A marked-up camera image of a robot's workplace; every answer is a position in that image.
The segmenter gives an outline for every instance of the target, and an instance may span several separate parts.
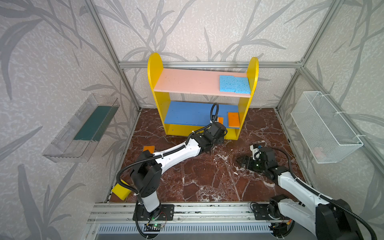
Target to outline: wall-mounted clear basket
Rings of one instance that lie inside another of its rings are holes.
[[[363,143],[319,91],[303,92],[291,116],[317,163],[339,162]]]
[[[116,97],[91,94],[43,156],[53,162],[87,162],[119,106]]]

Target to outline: yellow shelf side panel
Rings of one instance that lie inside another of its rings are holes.
[[[154,88],[156,86],[157,81],[163,71],[163,61],[158,53],[152,53],[148,59],[148,81],[152,90],[153,98],[155,99],[155,103],[157,109],[159,111],[159,115],[161,118],[161,122],[163,123],[163,127],[167,134],[167,129],[169,124],[164,124],[164,120],[167,116],[170,97],[169,93],[164,92],[155,92]]]
[[[248,108],[251,105],[253,95],[255,94],[257,79],[259,76],[259,59],[256,57],[251,58],[247,69],[247,77],[249,82],[249,87],[251,88],[251,97],[249,98],[240,98],[238,108],[239,108],[239,120],[240,128],[236,129],[236,139],[240,136],[241,129],[243,127],[245,117],[247,116]]]

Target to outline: wall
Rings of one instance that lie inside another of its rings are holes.
[[[349,114],[367,138],[384,153],[384,1],[344,1],[340,11],[309,59],[306,68]],[[317,164],[290,113],[303,91],[312,91],[300,77],[281,108],[284,122],[314,185],[347,201],[384,234],[384,178],[362,150],[341,162]],[[370,239],[364,227],[365,237]]]
[[[0,239],[78,239],[137,112],[82,1],[2,1],[0,21]],[[121,106],[89,162],[43,157],[91,93]]]
[[[331,1],[95,0],[120,61],[299,61]],[[224,71],[245,71],[246,69]],[[274,107],[294,69],[260,69],[251,107]],[[146,69],[125,69],[142,107],[155,107]],[[171,100],[238,103],[172,94]]]

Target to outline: white wire basket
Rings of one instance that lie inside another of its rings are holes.
[[[339,162],[363,146],[340,112],[319,91],[303,92],[291,116],[317,163]]]

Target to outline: red marble surface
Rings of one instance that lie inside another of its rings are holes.
[[[130,147],[122,167],[133,163],[144,146],[155,145],[155,151],[168,149],[185,141],[186,137],[165,135],[157,109],[143,109],[137,123]],[[185,160],[166,171],[161,178],[157,195],[161,202],[199,201],[269,201],[270,197],[286,194],[286,190],[276,186],[265,176],[241,169],[236,159],[251,155],[249,146],[259,143],[262,146],[278,147],[287,151],[292,158],[294,173],[303,175],[294,159],[291,147],[272,108],[250,108],[243,129],[237,141],[224,140],[216,145],[211,153],[204,153]],[[280,165],[288,167],[286,156],[276,151]],[[122,179],[132,184],[129,173]],[[130,194],[122,201],[112,194],[110,202],[135,202]]]

